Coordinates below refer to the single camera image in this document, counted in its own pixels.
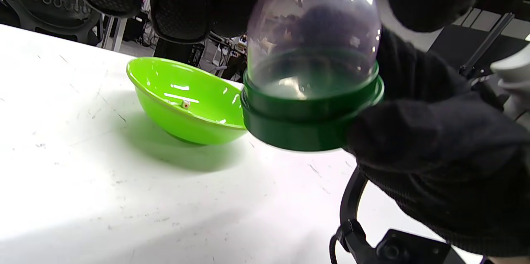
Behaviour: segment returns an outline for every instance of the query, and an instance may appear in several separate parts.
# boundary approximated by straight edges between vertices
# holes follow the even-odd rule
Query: gloved hand
[[[377,58],[388,99],[348,131],[360,171],[457,247],[530,255],[530,134],[386,29]]]

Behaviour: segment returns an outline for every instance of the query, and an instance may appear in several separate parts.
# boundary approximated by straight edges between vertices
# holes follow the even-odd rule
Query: transparent dome lid
[[[321,99],[377,75],[375,0],[259,0],[248,23],[248,79],[271,97]]]

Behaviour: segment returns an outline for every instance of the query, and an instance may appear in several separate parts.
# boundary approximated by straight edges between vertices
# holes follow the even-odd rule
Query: black mount
[[[357,210],[367,180],[355,168],[340,205],[342,222],[332,239],[330,253],[335,252],[335,241],[350,252],[357,264],[465,264],[455,250],[445,242],[390,229],[376,247],[366,241],[366,234],[357,221]],[[484,259],[483,264],[490,263]]]

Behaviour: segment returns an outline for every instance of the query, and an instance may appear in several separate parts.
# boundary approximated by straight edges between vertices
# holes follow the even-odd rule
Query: plastic bowl
[[[180,62],[152,57],[130,61],[127,76],[147,116],[174,137],[217,145],[246,133],[241,91],[224,79]]]

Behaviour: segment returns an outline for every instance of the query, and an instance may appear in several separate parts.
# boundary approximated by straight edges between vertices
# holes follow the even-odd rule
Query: black chair back
[[[89,43],[90,30],[101,18],[101,13],[83,0],[3,0],[3,2],[18,15],[20,28],[85,44]]]

